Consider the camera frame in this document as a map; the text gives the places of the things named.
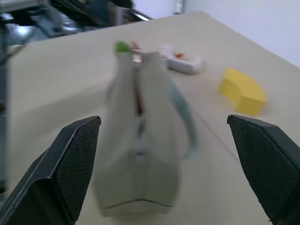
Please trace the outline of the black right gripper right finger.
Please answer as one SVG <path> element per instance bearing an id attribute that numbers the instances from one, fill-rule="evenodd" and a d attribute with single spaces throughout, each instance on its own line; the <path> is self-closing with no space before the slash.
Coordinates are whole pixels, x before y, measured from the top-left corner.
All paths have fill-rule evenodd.
<path id="1" fill-rule="evenodd" d="M 300 223 L 300 148 L 278 126 L 229 115 L 243 172 L 274 225 Z"/>

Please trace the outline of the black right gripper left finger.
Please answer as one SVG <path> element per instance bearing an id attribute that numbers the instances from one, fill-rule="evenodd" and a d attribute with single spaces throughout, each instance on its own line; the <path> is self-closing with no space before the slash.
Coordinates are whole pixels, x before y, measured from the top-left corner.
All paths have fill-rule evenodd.
<path id="1" fill-rule="evenodd" d="M 101 118 L 64 127 L 0 209 L 2 225 L 74 225 L 92 176 Z"/>

